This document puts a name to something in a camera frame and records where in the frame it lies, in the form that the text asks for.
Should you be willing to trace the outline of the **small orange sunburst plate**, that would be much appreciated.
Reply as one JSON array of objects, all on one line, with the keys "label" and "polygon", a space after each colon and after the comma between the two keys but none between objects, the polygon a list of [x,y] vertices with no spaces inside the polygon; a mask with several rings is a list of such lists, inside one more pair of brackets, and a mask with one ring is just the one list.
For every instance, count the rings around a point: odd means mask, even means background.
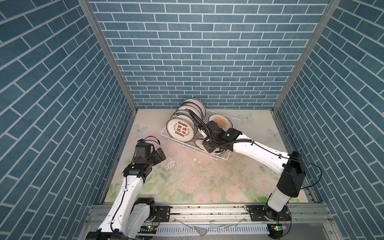
[{"label": "small orange sunburst plate", "polygon": [[225,115],[221,114],[212,114],[208,118],[209,122],[215,122],[221,129],[227,131],[230,128],[233,128],[232,121]]}]

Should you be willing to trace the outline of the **white wire dish rack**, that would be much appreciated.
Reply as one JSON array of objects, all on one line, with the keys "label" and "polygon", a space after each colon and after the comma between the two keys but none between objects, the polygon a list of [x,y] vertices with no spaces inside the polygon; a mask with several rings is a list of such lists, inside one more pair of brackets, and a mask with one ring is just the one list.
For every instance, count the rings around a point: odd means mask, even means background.
[{"label": "white wire dish rack", "polygon": [[[231,115],[225,114],[223,112],[223,110],[221,110],[221,109],[219,109],[219,110],[207,110],[207,115],[204,118],[204,122],[207,123],[208,119],[209,119],[209,116],[213,115],[213,114],[221,114],[221,115],[226,116],[232,122],[233,127],[235,129],[239,129],[240,128],[241,120],[239,118],[236,118],[236,117],[233,117]],[[204,140],[205,139],[204,136],[199,132],[199,130],[197,130],[193,140],[188,142],[188,143],[185,143],[185,142],[173,139],[171,137],[171,135],[167,131],[167,126],[165,126],[163,128],[163,130],[161,131],[161,135],[163,137],[167,138],[167,140],[170,143],[174,143],[176,145],[180,145],[180,146],[184,147],[185,149],[192,150],[193,152],[196,152],[196,153],[200,153],[200,154],[202,154],[204,156],[207,156],[207,157],[209,157],[211,159],[215,159],[216,161],[218,161],[218,160],[225,160],[226,161],[226,160],[228,160],[228,158],[229,158],[229,156],[231,154],[231,151],[225,150],[225,151],[221,152],[220,155],[216,155],[216,154],[213,154],[213,153],[205,152],[202,149],[200,149],[199,147],[197,147],[195,142],[197,140]]]}]

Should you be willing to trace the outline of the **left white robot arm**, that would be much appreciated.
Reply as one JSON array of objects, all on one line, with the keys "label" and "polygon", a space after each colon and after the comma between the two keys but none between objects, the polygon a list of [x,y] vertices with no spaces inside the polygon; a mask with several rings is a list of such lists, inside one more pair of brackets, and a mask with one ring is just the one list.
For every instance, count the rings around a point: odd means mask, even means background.
[{"label": "left white robot arm", "polygon": [[136,147],[134,163],[123,171],[123,183],[107,216],[95,231],[87,233],[86,240],[137,240],[142,225],[153,223],[160,214],[154,198],[139,198],[152,167],[166,156],[161,148],[151,152]]}]

